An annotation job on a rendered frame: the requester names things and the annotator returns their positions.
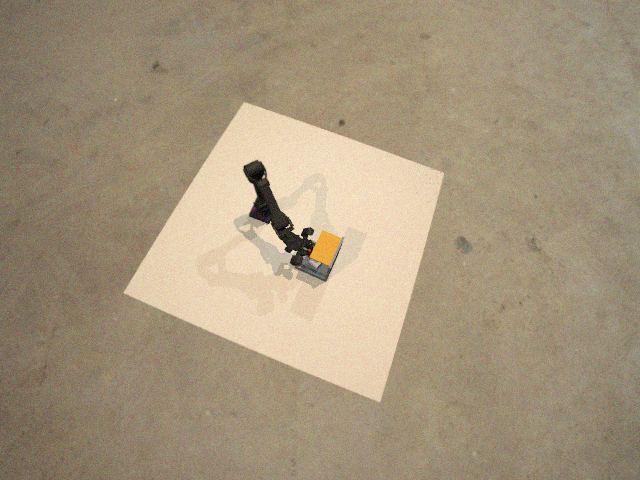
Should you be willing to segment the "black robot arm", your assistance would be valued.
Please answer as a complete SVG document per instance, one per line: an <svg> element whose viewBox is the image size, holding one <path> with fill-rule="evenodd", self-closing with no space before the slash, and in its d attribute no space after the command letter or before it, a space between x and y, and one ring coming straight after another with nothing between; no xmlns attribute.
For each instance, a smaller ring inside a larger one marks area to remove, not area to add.
<svg viewBox="0 0 640 480"><path fill-rule="evenodd" d="M286 245L285 251L291 253L291 251L299 248L300 240L292 232L294 225L290 218L280 211L279 206L275 200L275 197L271 191L270 183L267 179L267 172L265 166L258 160L244 166L244 174L246 174L248 181L253 184L256 199L253 202L257 212L257 215L270 216L271 226L276 232L280 240ZM265 178L262 178L264 175ZM285 228L287 226L291 226Z"/></svg>

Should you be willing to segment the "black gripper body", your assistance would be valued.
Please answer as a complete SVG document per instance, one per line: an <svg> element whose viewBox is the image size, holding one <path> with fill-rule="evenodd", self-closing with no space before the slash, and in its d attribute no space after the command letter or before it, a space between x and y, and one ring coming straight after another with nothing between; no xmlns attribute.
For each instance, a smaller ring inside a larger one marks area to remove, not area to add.
<svg viewBox="0 0 640 480"><path fill-rule="evenodd" d="M291 258L291 261L290 261L291 265L300 266L302 264L303 257L300 255L305 255L306 250L304 250L303 248L305 245L308 245L308 242L309 242L309 240L307 239L308 235L312 236L313 233L314 233L314 229L309 227L309 228L303 229L301 233L301 236L303 237L303 239L300 238L299 235L295 234L295 236L300 240L300 246L298 249L296 249L297 250L296 255L293 255Z"/></svg>

